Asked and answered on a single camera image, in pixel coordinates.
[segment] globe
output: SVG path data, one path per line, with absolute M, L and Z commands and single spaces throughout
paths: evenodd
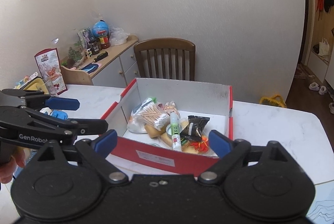
M 100 31 L 106 31 L 109 34 L 109 26 L 107 23 L 105 23 L 104 21 L 99 21 L 97 23 L 95 23 L 95 25 L 93 26 L 91 32 L 93 33 L 93 35 L 98 38 L 99 35 L 97 34 Z

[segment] dark wood floor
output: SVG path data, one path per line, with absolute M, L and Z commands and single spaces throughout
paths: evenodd
M 334 151 L 334 115 L 329 112 L 333 102 L 328 94 L 319 95 L 308 89 L 304 79 L 293 79 L 286 104 L 288 108 L 315 114 L 321 121 Z

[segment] shoe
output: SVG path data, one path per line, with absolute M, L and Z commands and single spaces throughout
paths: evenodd
M 327 88 L 325 86 L 321 86 L 319 89 L 320 95 L 325 95 L 327 93 Z
M 333 114 L 334 115 L 334 106 L 333 106 L 333 102 L 331 102 L 330 104 L 329 104 L 329 111 L 331 112 L 331 114 Z
M 317 83 L 311 83 L 309 85 L 309 89 L 313 90 L 313 91 L 319 91 L 320 88 L 319 88 L 319 85 Z

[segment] rug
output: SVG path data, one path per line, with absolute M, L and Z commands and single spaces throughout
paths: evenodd
M 294 78 L 296 78 L 296 79 L 306 79 L 307 75 L 308 74 L 305 71 L 303 65 L 302 64 L 298 64 L 297 67 L 296 67 Z

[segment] red box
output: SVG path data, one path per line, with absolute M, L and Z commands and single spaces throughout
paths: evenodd
M 233 139 L 232 87 L 223 84 L 200 83 L 169 79 L 134 79 L 121 94 L 119 103 L 115 102 L 101 117 L 115 129 L 118 144 L 113 155 L 179 174 L 198 176 L 218 161 L 217 156 L 205 156 L 173 151 L 168 148 L 149 145 L 156 140 L 147 134 L 135 134 L 127 130 L 131 111 L 148 97 L 156 97 L 165 104 L 174 101 L 180 117 L 202 115 L 210 117 L 204 131 L 216 129 Z

